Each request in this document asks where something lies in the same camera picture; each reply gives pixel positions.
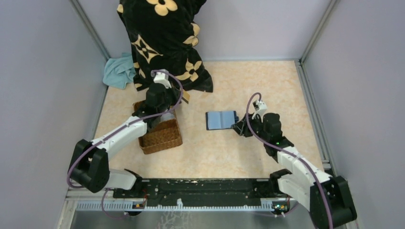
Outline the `white magnetic stripe card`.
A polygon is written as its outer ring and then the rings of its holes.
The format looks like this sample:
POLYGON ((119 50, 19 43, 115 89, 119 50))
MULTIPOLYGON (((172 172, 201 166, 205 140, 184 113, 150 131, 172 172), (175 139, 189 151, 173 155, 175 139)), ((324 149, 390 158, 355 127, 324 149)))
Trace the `white magnetic stripe card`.
POLYGON ((175 114, 172 113, 172 112, 168 112, 168 113, 163 114, 160 117, 160 123, 163 123, 163 122, 166 122, 166 121, 169 121, 169 120, 172 120, 172 119, 176 119, 175 114))

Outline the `navy blue card holder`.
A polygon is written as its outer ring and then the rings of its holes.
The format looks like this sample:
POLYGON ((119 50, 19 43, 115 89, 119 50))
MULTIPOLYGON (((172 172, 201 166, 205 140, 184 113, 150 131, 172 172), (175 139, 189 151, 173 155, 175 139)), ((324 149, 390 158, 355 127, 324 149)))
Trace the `navy blue card holder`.
POLYGON ((239 121, 236 111, 209 111, 205 119, 206 130, 231 129, 239 121))

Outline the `gold card with stripe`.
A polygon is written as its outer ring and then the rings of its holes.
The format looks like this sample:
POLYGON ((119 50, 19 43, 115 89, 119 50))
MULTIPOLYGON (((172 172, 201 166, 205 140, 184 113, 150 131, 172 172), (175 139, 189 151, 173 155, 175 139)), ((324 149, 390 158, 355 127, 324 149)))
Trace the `gold card with stripe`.
POLYGON ((190 101, 190 94, 187 92, 187 91, 182 91, 182 100, 185 102, 185 103, 189 103, 189 101, 190 101))

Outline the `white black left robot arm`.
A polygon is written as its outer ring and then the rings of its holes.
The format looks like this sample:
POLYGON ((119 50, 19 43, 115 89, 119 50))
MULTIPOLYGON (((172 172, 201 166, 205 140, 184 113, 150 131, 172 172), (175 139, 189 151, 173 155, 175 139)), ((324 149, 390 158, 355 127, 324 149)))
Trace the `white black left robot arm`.
POLYGON ((161 117, 174 111, 184 94, 182 86, 152 83, 129 118, 109 133, 75 145, 66 182, 71 188, 85 188, 92 193, 102 189, 130 190, 139 179, 130 170, 110 169, 109 160, 128 144, 153 130, 161 117))

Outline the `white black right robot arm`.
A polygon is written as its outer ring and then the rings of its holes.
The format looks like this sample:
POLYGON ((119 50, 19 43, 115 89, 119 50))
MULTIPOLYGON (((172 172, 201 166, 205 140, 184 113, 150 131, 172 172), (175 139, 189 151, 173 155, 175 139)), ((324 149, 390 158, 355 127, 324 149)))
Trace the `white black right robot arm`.
POLYGON ((310 163, 281 130, 280 116, 249 114, 231 128, 244 137, 255 136, 266 153, 284 169, 270 174, 269 182, 277 194, 286 194, 305 207, 314 226, 333 229, 357 219, 348 181, 334 177, 310 163))

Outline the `light blue cloth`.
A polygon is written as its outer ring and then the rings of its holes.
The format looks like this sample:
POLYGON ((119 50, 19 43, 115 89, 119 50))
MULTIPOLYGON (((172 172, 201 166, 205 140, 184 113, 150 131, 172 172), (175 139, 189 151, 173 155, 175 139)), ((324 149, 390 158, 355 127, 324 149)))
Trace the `light blue cloth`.
POLYGON ((110 58, 104 67, 103 84, 124 90, 128 83, 133 83, 135 68, 132 55, 123 52, 119 58, 110 58))

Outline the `black floral blanket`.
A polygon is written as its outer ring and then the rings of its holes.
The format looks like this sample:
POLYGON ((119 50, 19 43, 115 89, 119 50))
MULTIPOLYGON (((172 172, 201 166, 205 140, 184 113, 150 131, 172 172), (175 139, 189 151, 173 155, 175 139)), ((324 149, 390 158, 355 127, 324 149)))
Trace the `black floral blanket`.
POLYGON ((153 82, 151 71, 165 69, 184 90, 213 92, 213 80, 195 49, 200 26, 194 17, 204 0, 121 0, 117 13, 131 43, 137 91, 153 82))

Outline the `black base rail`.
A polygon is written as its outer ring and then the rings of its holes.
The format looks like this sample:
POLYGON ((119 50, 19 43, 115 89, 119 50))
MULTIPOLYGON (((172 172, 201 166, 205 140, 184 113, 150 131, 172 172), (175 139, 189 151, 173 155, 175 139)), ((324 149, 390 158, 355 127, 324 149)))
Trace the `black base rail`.
POLYGON ((117 188, 114 198, 149 198, 160 194, 241 194, 249 198, 286 198, 267 178, 145 178, 131 190, 117 188))

